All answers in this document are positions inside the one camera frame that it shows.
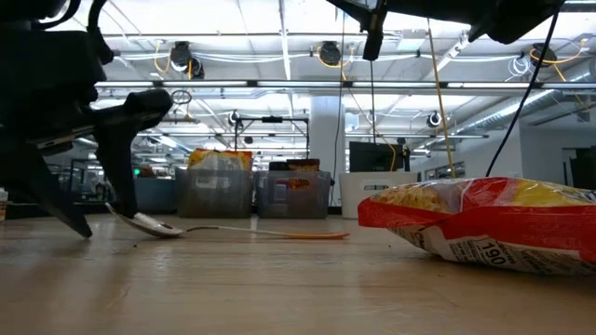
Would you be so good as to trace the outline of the grey translucent bin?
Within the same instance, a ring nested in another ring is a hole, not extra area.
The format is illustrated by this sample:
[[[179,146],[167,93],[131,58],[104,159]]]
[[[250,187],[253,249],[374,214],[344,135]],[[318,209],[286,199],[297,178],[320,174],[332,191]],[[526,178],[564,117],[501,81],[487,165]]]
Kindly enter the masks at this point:
[[[257,214],[265,219],[325,219],[331,173],[325,171],[258,171]]]
[[[245,170],[176,170],[177,213],[182,218],[246,219],[253,179]]]

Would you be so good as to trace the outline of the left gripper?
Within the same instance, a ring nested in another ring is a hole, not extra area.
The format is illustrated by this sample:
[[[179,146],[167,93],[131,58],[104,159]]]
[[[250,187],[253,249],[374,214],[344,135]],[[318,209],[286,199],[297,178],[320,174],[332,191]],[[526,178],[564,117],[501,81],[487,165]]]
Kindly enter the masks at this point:
[[[92,232],[51,174],[36,145],[95,130],[97,159],[115,190],[117,213],[139,210],[131,143],[172,106],[169,93],[129,93],[122,105],[93,110],[106,79],[95,36],[82,31],[0,31],[0,186],[32,198],[84,238]]]

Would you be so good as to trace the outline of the large black monitor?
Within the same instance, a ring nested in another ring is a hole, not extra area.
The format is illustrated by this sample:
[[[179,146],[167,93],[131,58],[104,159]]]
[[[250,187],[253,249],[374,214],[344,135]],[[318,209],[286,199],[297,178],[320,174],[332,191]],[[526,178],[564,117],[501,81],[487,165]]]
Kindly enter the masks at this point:
[[[351,141],[348,145],[350,172],[389,172],[404,168],[401,145]]]

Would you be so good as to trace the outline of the red ramen packet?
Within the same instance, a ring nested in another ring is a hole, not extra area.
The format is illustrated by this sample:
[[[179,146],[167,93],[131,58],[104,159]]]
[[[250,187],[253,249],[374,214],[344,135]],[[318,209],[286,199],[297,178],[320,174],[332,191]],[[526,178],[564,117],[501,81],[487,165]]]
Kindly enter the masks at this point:
[[[596,275],[596,191],[509,177],[420,181],[364,199],[358,220],[446,261]]]

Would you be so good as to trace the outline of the orange-handled metal spoon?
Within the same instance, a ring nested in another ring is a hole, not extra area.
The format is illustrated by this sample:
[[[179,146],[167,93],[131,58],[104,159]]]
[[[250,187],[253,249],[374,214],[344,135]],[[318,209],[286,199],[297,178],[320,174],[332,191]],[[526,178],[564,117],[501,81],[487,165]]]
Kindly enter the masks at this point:
[[[344,239],[350,236],[350,233],[325,233],[325,234],[302,234],[302,233],[285,233],[285,232],[275,232],[275,231],[266,231],[266,230],[257,230],[251,228],[237,228],[231,226],[221,226],[221,225],[201,225],[196,227],[191,227],[188,229],[181,229],[171,225],[164,223],[163,221],[158,221],[149,217],[141,212],[136,213],[133,218],[128,218],[120,213],[118,213],[114,207],[110,203],[105,203],[105,206],[108,210],[117,218],[119,218],[122,222],[129,225],[130,227],[149,234],[154,237],[158,238],[178,238],[193,231],[199,230],[219,230],[219,231],[234,231],[234,232],[243,232],[255,235],[270,235],[276,237],[282,237],[287,239],[321,239],[321,240],[331,240],[331,239]]]

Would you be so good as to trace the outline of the white pillar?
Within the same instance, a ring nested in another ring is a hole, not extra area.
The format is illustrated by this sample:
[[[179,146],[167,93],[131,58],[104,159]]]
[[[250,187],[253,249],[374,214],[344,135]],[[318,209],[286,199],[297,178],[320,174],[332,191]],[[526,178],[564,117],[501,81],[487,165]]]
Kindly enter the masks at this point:
[[[335,179],[345,171],[345,106],[339,96],[314,96],[310,101],[310,156]]]

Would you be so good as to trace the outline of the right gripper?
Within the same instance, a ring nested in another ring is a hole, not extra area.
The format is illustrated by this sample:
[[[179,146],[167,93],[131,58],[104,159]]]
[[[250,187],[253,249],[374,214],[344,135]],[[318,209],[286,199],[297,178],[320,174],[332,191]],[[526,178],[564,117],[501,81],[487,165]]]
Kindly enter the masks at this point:
[[[383,43],[383,25],[386,19],[386,0],[378,0],[376,7],[368,11],[368,7],[354,0],[326,0],[341,9],[354,20],[364,20],[363,27],[367,31],[367,39],[362,58],[377,60]]]

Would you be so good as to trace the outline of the blue plastic bowl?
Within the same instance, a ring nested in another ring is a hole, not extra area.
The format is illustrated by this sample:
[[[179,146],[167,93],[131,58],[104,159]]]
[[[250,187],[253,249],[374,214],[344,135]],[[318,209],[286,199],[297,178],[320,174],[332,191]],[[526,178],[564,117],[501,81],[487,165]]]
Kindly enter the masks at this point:
[[[139,178],[134,181],[138,210],[149,214],[176,211],[174,180]]]

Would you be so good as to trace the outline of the black aluminium table frame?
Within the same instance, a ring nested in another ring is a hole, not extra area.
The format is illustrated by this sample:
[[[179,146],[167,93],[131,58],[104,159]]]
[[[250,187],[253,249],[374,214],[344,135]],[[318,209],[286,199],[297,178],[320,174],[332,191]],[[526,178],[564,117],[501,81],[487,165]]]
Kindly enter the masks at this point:
[[[108,213],[109,210],[101,202],[74,203],[84,215]],[[35,203],[13,203],[9,202],[6,209],[7,220],[18,220],[27,218],[51,217],[51,214]]]

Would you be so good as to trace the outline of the taco seasoning mix packet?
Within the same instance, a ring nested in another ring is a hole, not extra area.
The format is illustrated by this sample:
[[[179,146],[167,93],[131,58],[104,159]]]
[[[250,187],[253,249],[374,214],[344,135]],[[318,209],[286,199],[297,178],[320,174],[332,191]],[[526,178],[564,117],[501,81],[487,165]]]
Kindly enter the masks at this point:
[[[288,159],[288,169],[292,171],[319,171],[318,159]]]

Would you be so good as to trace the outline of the white plastic bin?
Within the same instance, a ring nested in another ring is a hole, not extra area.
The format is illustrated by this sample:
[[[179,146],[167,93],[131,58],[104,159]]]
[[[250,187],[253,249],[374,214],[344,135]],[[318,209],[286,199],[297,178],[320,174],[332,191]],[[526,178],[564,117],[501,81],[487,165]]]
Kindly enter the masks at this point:
[[[402,184],[418,181],[415,172],[350,172],[340,175],[342,216],[355,220],[359,203],[379,192]]]

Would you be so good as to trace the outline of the yellow creamy chicken ramen packet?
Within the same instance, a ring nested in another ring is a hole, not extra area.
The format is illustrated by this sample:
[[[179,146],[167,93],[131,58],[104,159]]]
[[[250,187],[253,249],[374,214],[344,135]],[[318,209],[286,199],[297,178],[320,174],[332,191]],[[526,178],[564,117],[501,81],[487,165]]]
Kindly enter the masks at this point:
[[[252,154],[242,151],[195,149],[190,153],[187,167],[206,170],[251,171]]]

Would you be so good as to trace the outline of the black gantry frame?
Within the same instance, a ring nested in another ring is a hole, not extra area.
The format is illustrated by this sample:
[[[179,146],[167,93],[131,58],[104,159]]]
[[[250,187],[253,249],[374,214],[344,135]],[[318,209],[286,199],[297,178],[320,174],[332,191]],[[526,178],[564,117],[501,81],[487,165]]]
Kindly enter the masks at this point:
[[[293,117],[293,116],[261,116],[261,117],[241,117],[236,118],[234,124],[234,150],[238,150],[238,139],[244,135],[245,131],[254,123],[262,124],[282,124],[290,123],[293,125],[304,137],[305,137],[305,157],[310,156],[310,123],[308,118],[304,117]],[[305,130],[302,130],[297,126],[299,122],[305,124]]]

